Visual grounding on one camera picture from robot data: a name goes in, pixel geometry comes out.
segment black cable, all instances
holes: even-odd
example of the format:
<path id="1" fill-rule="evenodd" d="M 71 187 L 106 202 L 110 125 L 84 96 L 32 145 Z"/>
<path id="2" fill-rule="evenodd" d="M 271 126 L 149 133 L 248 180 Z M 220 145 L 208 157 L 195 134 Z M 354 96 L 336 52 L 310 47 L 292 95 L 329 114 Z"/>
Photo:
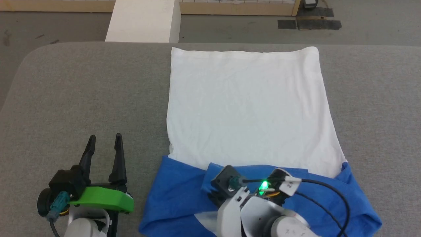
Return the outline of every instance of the black cable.
<path id="1" fill-rule="evenodd" d="M 56 227 L 54 226 L 54 222 L 52 219 L 50 221 L 51 230 L 53 231 L 53 234 L 55 237 L 60 237 L 60 235 L 57 233 Z"/>
<path id="2" fill-rule="evenodd" d="M 264 181 L 285 181 L 285 179 L 283 178 L 267 178 L 267 179 L 244 179 L 243 183 L 259 183 L 259 182 L 264 182 Z M 341 231 L 339 232 L 339 234 L 337 235 L 337 237 L 341 237 L 344 233 L 345 233 L 345 229 L 348 226 L 349 223 L 349 218 L 351 216 L 351 210 L 349 208 L 349 204 L 345 198 L 345 196 L 336 188 L 332 187 L 331 185 L 324 183 L 324 182 L 320 182 L 320 181 L 316 181 L 316 180 L 311 180 L 311 179 L 301 179 L 301 182 L 303 183 L 314 183 L 314 184 L 318 184 L 321 186 L 324 186 L 330 190 L 332 190 L 333 192 L 335 192 L 345 203 L 345 208 L 346 208 L 346 219 L 345 219 L 345 223 L 344 226 L 341 228 Z"/>
<path id="3" fill-rule="evenodd" d="M 322 208 L 323 211 L 325 211 L 328 215 L 330 215 L 330 217 L 333 219 L 333 221 L 336 222 L 336 224 L 338 225 L 338 227 L 340 229 L 342 229 L 342 225 L 341 225 L 341 223 L 339 223 L 338 219 L 336 219 L 336 217 L 328 209 L 326 209 L 324 206 L 322 206 L 319 202 L 317 202 L 316 200 L 312 199 L 311 197 L 309 197 L 309 196 L 307 196 L 305 194 L 302 194 L 302 193 L 300 193 L 298 191 L 296 191 L 295 194 L 297 194 L 297 195 L 299 195 L 299 196 L 301 196 L 301 197 L 303 197 L 303 198 L 311 201 L 312 203 L 314 203 L 317 206 L 319 206 L 320 208 Z"/>

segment gray floor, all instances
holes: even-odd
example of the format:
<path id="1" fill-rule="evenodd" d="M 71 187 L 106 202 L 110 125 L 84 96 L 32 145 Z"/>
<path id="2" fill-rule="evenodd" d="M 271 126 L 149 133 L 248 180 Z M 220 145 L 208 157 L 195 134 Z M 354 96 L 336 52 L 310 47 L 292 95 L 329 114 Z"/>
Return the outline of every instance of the gray floor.
<path id="1" fill-rule="evenodd" d="M 421 46 L 419 0 L 325 0 L 340 30 L 278 30 L 276 16 L 181 18 L 183 43 L 304 43 Z M 53 42 L 103 41 L 110 13 L 0 12 L 0 109 L 16 69 L 32 50 Z"/>

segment wooden frame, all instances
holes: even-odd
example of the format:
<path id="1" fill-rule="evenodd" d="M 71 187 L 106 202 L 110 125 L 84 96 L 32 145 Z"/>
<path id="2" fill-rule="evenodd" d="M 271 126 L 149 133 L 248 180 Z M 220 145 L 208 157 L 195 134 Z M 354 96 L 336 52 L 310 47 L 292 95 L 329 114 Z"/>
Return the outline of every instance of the wooden frame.
<path id="1" fill-rule="evenodd" d="M 291 3 L 180 3 L 181 14 L 295 16 Z M 0 11 L 112 12 L 115 1 L 0 0 Z"/>

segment white fabric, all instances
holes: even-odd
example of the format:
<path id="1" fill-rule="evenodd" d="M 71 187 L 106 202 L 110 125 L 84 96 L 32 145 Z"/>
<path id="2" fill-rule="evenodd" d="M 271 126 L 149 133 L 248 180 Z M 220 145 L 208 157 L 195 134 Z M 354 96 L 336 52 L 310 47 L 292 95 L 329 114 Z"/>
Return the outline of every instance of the white fabric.
<path id="1" fill-rule="evenodd" d="M 295 52 L 173 48 L 170 158 L 206 169 L 269 164 L 334 177 L 346 161 L 315 47 Z"/>

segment glowing green led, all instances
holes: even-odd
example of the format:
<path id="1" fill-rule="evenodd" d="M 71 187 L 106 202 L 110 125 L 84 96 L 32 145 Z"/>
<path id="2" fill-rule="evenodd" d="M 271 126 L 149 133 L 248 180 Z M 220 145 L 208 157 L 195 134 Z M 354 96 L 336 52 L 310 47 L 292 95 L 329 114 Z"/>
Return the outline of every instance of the glowing green led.
<path id="1" fill-rule="evenodd" d="M 264 182 L 260 185 L 259 190 L 262 190 L 262 189 L 267 189 L 268 187 L 269 187 L 269 183 L 268 183 L 267 181 L 264 181 Z"/>

